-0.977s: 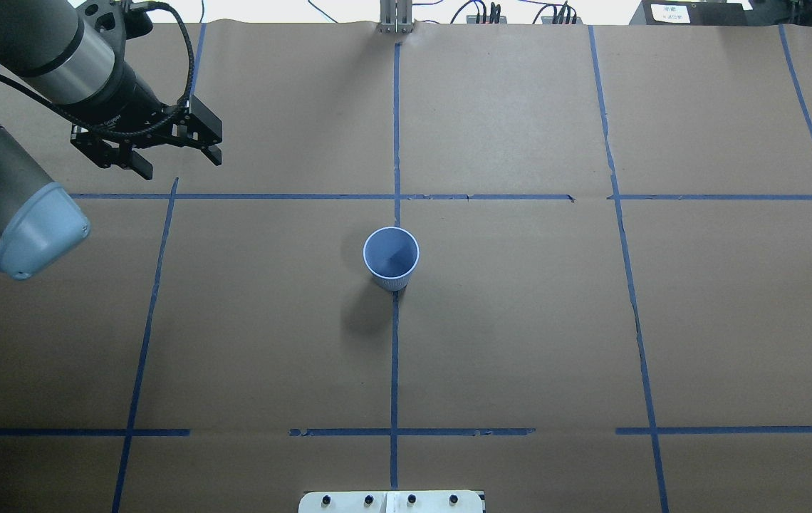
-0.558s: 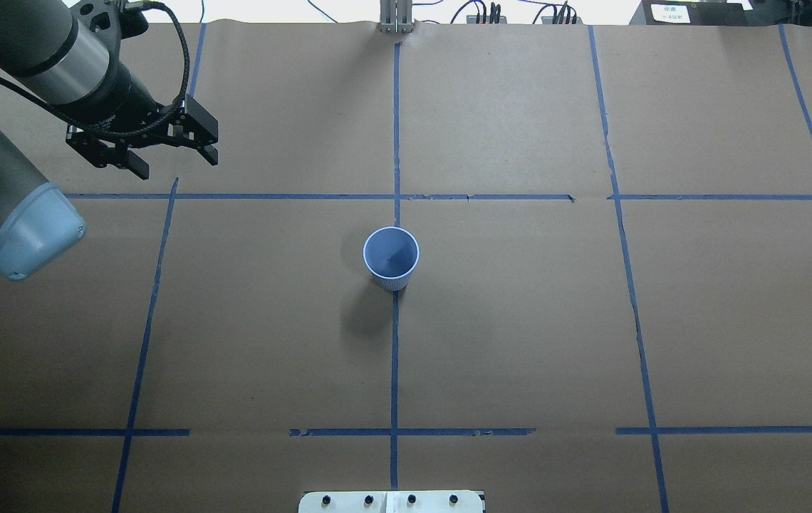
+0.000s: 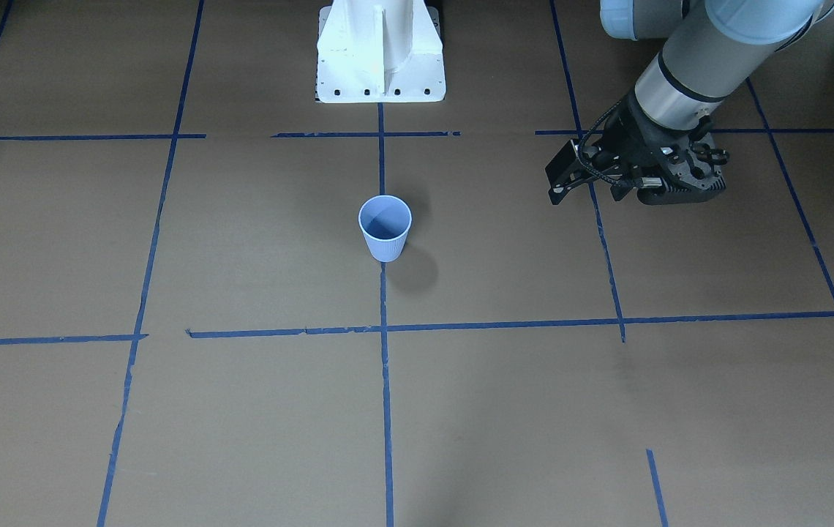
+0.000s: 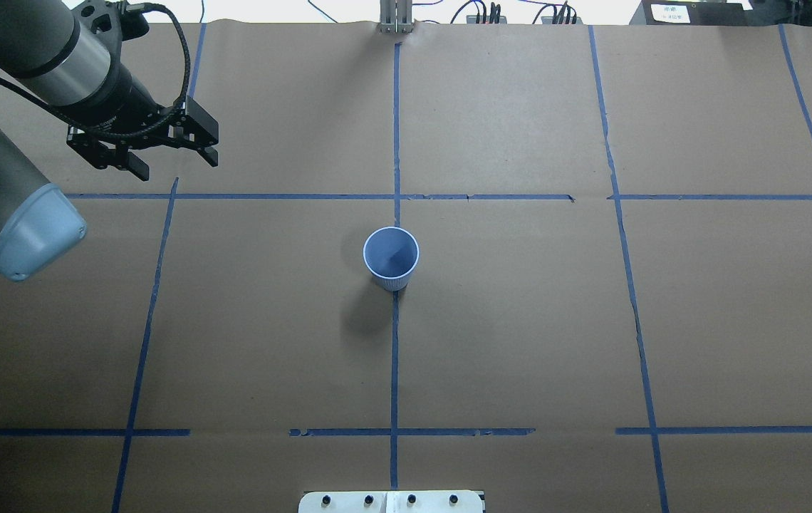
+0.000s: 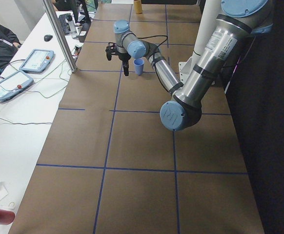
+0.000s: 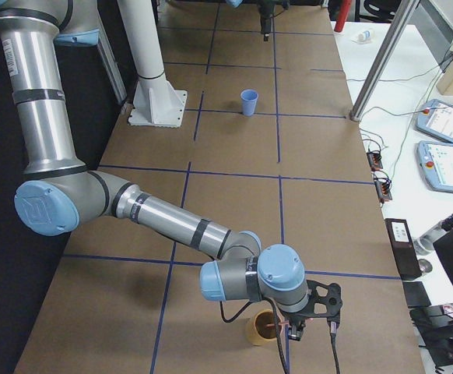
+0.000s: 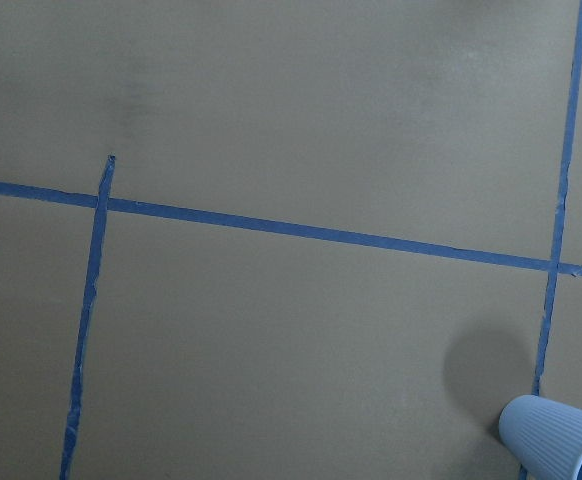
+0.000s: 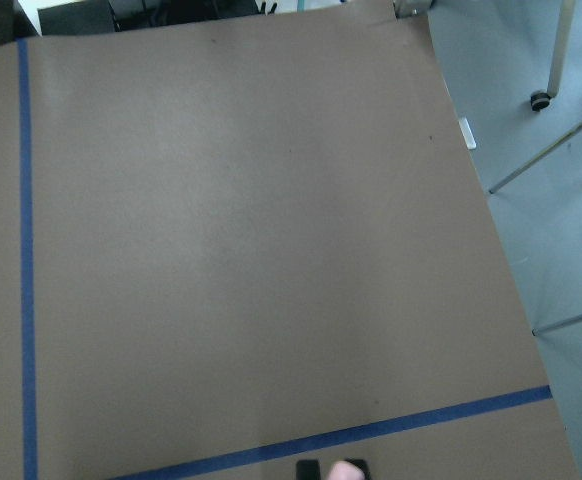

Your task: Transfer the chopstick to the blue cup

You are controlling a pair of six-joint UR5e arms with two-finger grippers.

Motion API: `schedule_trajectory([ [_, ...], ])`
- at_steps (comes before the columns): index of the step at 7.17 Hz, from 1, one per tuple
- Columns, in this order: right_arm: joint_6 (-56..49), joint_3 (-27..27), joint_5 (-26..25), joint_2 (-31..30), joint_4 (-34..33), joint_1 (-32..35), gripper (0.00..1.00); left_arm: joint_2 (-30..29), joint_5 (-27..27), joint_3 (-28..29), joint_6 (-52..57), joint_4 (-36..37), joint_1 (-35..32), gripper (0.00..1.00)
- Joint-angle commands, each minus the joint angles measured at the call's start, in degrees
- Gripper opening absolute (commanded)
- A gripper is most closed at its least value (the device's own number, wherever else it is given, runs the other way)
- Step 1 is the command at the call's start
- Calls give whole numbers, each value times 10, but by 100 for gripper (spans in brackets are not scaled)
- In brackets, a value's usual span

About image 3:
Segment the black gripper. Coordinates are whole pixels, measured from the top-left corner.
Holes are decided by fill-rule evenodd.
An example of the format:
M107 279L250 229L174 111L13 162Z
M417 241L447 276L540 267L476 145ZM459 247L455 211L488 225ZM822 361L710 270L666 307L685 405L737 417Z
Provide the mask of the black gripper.
M708 114L691 118L691 129L672 130L646 116L628 93L592 126L595 176L579 160L581 141L567 141L545 166L553 206L582 184L602 179L614 201L631 193L645 206L704 203L724 193L724 165L730 154L715 146Z

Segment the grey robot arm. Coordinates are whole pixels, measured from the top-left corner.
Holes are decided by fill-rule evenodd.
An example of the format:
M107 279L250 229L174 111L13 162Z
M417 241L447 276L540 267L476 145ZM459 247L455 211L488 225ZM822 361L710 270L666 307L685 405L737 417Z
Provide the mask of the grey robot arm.
M545 167L557 206L572 190L607 183L645 206L704 203L726 189L728 151L713 113L773 54L834 11L834 1L601 1L615 39L662 39L634 86Z

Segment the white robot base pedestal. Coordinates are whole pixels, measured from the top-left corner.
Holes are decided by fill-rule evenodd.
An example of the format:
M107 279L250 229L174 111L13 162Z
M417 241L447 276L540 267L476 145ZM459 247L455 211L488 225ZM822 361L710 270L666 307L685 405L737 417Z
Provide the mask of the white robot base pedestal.
M445 99L440 1L334 1L319 11L317 52L320 103Z

